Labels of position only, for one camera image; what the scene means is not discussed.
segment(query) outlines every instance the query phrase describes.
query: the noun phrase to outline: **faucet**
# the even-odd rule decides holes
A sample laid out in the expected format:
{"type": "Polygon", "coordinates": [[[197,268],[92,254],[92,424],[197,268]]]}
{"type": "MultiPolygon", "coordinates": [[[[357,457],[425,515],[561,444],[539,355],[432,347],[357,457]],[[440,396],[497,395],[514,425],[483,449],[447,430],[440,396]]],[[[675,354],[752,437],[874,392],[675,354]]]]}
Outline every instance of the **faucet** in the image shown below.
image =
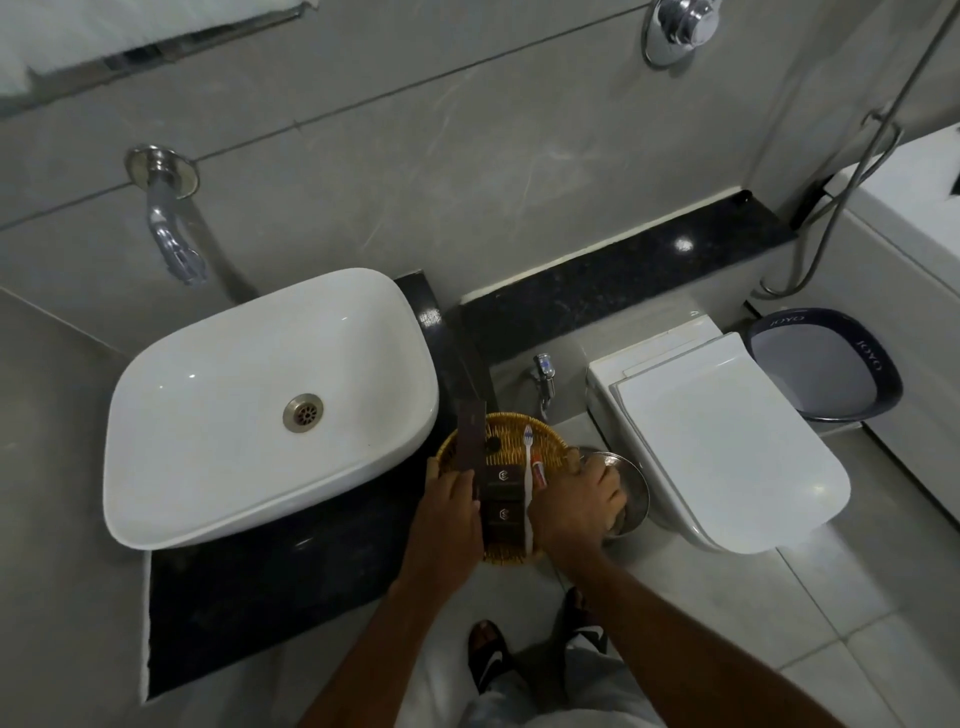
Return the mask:
{"type": "Polygon", "coordinates": [[[550,354],[539,353],[534,356],[534,366],[530,370],[530,376],[537,383],[537,390],[540,393],[540,420],[546,422],[546,410],[550,402],[557,396],[557,389],[553,383],[553,377],[557,371],[550,362],[550,354]]]}
{"type": "Polygon", "coordinates": [[[141,144],[127,152],[127,174],[147,192],[147,227],[167,270],[186,285],[206,280],[206,264],[177,228],[177,200],[197,191],[200,177],[192,163],[171,149],[141,144]]]}

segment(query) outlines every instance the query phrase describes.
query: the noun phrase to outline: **toothbrush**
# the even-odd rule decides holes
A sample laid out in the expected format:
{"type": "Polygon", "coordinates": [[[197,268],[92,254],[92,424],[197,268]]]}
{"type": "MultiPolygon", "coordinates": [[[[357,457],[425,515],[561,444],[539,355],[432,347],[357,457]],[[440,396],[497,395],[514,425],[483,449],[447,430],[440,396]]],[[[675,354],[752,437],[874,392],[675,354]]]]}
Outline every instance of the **toothbrush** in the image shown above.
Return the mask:
{"type": "Polygon", "coordinates": [[[527,450],[527,463],[523,471],[523,534],[526,537],[527,555],[534,552],[534,529],[530,525],[527,509],[534,496],[534,472],[531,467],[530,449],[534,446],[534,430],[527,425],[523,430],[523,446],[527,450]]]}

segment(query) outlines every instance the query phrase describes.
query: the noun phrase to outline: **black granite ledge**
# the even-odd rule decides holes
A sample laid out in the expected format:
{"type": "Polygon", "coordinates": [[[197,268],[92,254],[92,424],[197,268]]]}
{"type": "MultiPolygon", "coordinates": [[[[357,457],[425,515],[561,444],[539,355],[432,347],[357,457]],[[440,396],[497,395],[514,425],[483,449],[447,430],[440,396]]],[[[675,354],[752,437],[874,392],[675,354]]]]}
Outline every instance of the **black granite ledge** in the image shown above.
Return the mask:
{"type": "Polygon", "coordinates": [[[465,303],[461,317],[492,365],[796,237],[738,192],[465,303]]]}
{"type": "Polygon", "coordinates": [[[396,280],[420,320],[437,379],[437,422],[400,465],[278,521],[151,554],[150,681],[156,697],[282,643],[386,592],[423,493],[423,468],[475,396],[423,273],[396,280]]]}

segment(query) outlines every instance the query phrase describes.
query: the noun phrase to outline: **person's left hand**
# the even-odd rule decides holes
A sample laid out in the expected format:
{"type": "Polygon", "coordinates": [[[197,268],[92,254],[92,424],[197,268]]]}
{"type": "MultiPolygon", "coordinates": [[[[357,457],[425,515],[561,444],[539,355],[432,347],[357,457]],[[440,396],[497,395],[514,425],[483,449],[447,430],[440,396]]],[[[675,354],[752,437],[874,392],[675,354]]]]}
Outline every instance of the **person's left hand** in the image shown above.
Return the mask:
{"type": "Polygon", "coordinates": [[[480,501],[473,499],[473,471],[439,476],[436,458],[426,461],[426,487],[410,526],[396,583],[440,609],[464,585],[483,558],[480,501]]]}

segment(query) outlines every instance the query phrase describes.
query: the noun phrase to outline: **nike swoosh logo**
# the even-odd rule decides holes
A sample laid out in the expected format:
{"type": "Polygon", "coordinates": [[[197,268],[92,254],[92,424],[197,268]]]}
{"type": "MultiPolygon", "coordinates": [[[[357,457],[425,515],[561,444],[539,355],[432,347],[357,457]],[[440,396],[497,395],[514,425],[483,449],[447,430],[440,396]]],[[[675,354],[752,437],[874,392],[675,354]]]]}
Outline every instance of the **nike swoosh logo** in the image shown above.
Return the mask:
{"type": "Polygon", "coordinates": [[[584,632],[590,632],[591,634],[596,635],[597,640],[603,639],[603,627],[590,626],[590,627],[580,627],[579,629],[573,630],[577,634],[583,634],[584,632]]]}
{"type": "Polygon", "coordinates": [[[490,668],[493,667],[496,663],[503,662],[503,653],[500,650],[497,650],[490,656],[490,659],[487,661],[487,666],[483,668],[483,674],[480,675],[480,679],[477,680],[478,685],[483,685],[484,678],[487,677],[487,673],[490,672],[490,668]]]}

